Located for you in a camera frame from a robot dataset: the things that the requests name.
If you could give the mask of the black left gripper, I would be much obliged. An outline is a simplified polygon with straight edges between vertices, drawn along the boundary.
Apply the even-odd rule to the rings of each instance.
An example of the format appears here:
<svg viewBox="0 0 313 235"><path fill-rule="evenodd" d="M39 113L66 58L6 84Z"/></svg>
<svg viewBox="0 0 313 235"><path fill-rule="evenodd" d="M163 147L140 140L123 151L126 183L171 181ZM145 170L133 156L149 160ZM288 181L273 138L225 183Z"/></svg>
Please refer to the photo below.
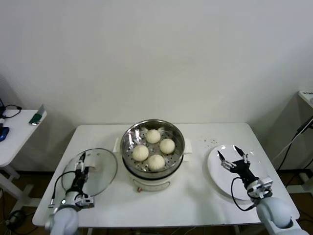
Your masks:
<svg viewBox="0 0 313 235"><path fill-rule="evenodd" d="M83 152L75 163L75 177L72 182L72 191L83 192L83 186L88 180L89 166L85 166L86 153Z"/></svg>

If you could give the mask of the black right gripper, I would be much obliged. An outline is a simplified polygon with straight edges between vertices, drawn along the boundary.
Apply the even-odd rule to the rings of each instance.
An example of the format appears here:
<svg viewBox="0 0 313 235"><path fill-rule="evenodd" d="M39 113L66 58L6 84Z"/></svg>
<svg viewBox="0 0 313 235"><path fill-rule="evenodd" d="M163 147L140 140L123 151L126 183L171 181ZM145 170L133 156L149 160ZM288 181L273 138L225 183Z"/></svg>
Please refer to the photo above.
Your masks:
<svg viewBox="0 0 313 235"><path fill-rule="evenodd" d="M234 146L234 148L243 160L238 160L231 163L225 159L220 151L218 151L221 166L227 170L230 170L231 173L238 174L244 184L251 184L252 182L257 181L257 177L249 169L250 162L248 160L248 154L246 154L237 146Z"/></svg>

